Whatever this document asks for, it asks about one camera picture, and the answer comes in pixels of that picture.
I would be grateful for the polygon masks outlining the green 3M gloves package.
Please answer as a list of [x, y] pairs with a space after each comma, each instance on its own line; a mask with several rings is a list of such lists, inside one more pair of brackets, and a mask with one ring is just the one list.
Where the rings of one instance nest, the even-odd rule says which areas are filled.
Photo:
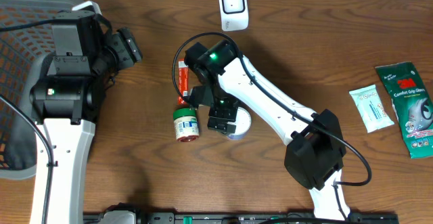
[[432, 100], [411, 62], [377, 66], [412, 159], [432, 156]]

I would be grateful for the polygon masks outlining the green lid jar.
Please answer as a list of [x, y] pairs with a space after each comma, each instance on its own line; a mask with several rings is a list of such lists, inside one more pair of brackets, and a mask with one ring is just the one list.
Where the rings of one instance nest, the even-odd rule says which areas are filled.
[[200, 136], [196, 111], [190, 108], [181, 108], [173, 112], [175, 136], [177, 141], [194, 141]]

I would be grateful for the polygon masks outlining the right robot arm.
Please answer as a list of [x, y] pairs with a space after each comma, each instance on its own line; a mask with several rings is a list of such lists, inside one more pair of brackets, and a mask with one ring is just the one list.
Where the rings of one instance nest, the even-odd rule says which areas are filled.
[[185, 52], [185, 63], [201, 82], [188, 100], [194, 106], [209, 106], [209, 129], [234, 134], [235, 113], [245, 104], [283, 141], [286, 171], [308, 189], [314, 216], [348, 220], [350, 208], [340, 187], [347, 147], [335, 114], [329, 110], [316, 113], [293, 100], [227, 39], [210, 49], [201, 43], [192, 45]]

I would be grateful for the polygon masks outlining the mint green wipes pack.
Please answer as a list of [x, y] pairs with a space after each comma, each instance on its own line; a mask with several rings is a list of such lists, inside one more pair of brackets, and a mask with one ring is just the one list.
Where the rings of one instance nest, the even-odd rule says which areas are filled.
[[349, 92], [368, 133], [394, 125], [385, 112], [375, 85]]

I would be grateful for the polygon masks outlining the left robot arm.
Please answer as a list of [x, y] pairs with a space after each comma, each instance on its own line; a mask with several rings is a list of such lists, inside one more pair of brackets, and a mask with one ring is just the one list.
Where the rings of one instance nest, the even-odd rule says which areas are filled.
[[106, 90], [142, 60], [132, 32], [101, 14], [61, 12], [50, 20], [55, 51], [30, 89], [37, 126], [31, 223], [82, 223], [89, 150]]

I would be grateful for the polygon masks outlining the red box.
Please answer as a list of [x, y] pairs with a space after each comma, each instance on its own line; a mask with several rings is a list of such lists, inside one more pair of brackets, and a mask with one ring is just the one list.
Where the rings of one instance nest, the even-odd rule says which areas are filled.
[[178, 88], [181, 92], [182, 96], [178, 97], [178, 104], [185, 105], [186, 102], [182, 99], [182, 97], [187, 97], [189, 95], [189, 68], [185, 64], [184, 59], [180, 59], [178, 62], [179, 66], [179, 83]]

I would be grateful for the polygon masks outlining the white cotton swab tub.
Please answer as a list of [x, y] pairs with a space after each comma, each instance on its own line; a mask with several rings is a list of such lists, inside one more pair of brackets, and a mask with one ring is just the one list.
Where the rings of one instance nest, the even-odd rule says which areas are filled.
[[243, 139], [248, 133], [251, 124], [252, 118], [250, 113], [246, 109], [238, 107], [235, 122], [229, 122], [229, 125], [235, 126], [235, 131], [228, 133], [227, 137], [232, 140]]

